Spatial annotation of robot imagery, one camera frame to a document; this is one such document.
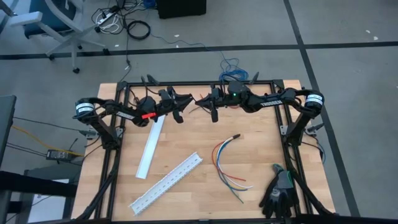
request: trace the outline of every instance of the chair wheel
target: chair wheel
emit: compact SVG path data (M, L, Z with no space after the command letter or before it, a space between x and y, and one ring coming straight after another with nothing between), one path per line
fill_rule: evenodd
M108 49L103 49L102 51L104 52L105 55L111 55L111 52L109 52Z

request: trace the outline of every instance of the gray floor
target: gray floor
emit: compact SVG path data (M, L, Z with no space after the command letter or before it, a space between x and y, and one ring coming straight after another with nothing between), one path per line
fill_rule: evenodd
M293 12L305 44L382 42L398 40L398 2L388 0L291 0ZM28 1L19 1L15 11L27 12ZM98 7L108 1L86 1L85 23ZM159 20L156 11L138 12L155 35L169 41L178 39L207 46L296 44L284 2L208 1L207 14ZM98 35L89 38L105 43L110 50L124 50L126 35ZM42 54L56 44L50 37L27 40L21 27L6 26L0 34L0 54ZM129 49L189 47L166 44L149 37L131 40ZM100 49L83 46L87 51ZM241 50L224 52L240 59L239 66L261 79L299 79L310 88L299 50ZM359 211L364 217L398 218L398 195L395 178L398 166L398 47L308 50L308 55L325 95L328 114L353 188ZM132 72L126 80L138 82L147 73L160 81L216 80L221 72L218 52L130 55ZM125 56L80 57L81 73L71 71L70 58L0 60L0 95L18 97L16 116L85 128L71 119L76 100L96 96L100 83L117 82L124 75ZM50 126L14 120L54 146L66 148L79 138L74 150L83 152L85 140L78 133ZM343 189L336 171L325 131L319 135L326 148L326 176L336 211L349 215ZM11 131L9 142L46 149L25 135ZM41 157L7 149L2 170L23 173L53 165Z

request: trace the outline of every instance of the black glove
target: black glove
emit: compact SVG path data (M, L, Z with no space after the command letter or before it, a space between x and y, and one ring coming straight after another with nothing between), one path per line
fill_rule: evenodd
M266 218L270 218L274 212L276 218L291 217L290 208L293 207L293 201L297 197L290 173L278 164L274 164L274 171L276 177L269 184L259 206L262 207L262 213Z

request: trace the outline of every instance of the yellow cable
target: yellow cable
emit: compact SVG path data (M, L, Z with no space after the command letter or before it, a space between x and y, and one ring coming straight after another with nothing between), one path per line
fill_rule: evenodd
M53 149L53 150L60 151L60 152L66 152L66 153L69 153L69 154L72 154L72 155L75 155L75 156L84 156L84 155L79 154L79 153L75 153L75 152L71 152L71 151L68 151L68 150L59 149L59 148L56 148L56 147L53 147L53 146L49 146L48 144L42 142L38 137L36 137L33 134L29 133L25 129L22 129L22 128L14 126L14 125L11 126L11 127L16 129L16 130L18 130L18 131L20 131L20 132L22 132L22 133L25 133L26 135L28 135L29 137L31 137L32 139L34 139L35 141L37 141L38 143L40 143L41 145L43 145L44 147L46 147L48 149Z

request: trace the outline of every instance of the power strip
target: power strip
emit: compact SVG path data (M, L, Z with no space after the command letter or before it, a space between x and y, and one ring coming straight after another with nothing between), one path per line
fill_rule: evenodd
M101 24L103 24L104 22L106 22L110 17L112 17L113 15L115 15L115 12L109 12L105 18L100 19L97 24L100 26Z
M162 180L151 187L143 196L139 197L135 202L130 204L130 208L133 209L134 215L140 214L150 204L156 201L162 194L164 194L169 188L176 184L179 180L187 175L193 168L202 162L202 158L197 153L193 153L190 157L185 159L180 165L174 170L169 172Z

